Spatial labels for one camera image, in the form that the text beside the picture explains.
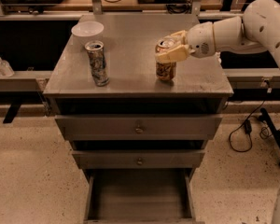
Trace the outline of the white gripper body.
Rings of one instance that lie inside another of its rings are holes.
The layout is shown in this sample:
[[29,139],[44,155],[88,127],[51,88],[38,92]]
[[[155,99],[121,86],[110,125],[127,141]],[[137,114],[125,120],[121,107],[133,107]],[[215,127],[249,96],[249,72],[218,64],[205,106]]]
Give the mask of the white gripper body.
[[189,29],[187,33],[189,53],[196,58],[209,57],[215,54],[213,23],[200,23]]

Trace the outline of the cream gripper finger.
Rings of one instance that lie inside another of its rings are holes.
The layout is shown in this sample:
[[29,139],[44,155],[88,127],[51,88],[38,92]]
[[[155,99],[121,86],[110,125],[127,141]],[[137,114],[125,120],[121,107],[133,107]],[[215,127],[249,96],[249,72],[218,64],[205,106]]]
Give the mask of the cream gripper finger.
[[187,34],[188,32],[186,30],[181,30],[178,32],[175,32],[173,34],[170,34],[170,37],[174,40],[176,44],[187,44]]
[[178,45],[169,49],[160,49],[155,54],[157,63],[177,63],[185,61],[189,56],[188,45]]

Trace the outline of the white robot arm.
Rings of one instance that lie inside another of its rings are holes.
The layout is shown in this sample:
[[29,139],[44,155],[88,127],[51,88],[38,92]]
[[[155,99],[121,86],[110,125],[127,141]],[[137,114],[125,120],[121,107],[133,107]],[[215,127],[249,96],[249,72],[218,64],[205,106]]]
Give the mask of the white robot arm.
[[241,17],[200,23],[168,35],[158,44],[157,63],[177,63],[188,56],[204,58],[222,51],[269,51],[280,70],[280,5],[274,0],[255,0]]

